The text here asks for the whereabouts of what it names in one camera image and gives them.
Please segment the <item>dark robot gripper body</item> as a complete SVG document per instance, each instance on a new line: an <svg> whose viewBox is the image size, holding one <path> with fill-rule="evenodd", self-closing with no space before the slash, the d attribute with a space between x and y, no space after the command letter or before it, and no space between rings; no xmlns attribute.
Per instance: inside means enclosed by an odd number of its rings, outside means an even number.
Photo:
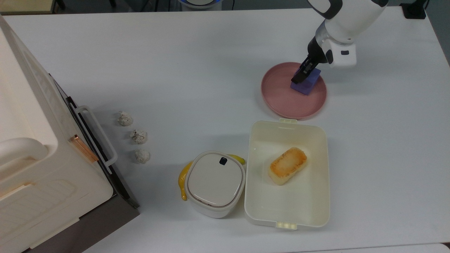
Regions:
<svg viewBox="0 0 450 253"><path fill-rule="evenodd" d="M308 45L308 68L318 64L348 68L356 64L356 46L352 42L340 42L333 37L316 35Z"/></svg>

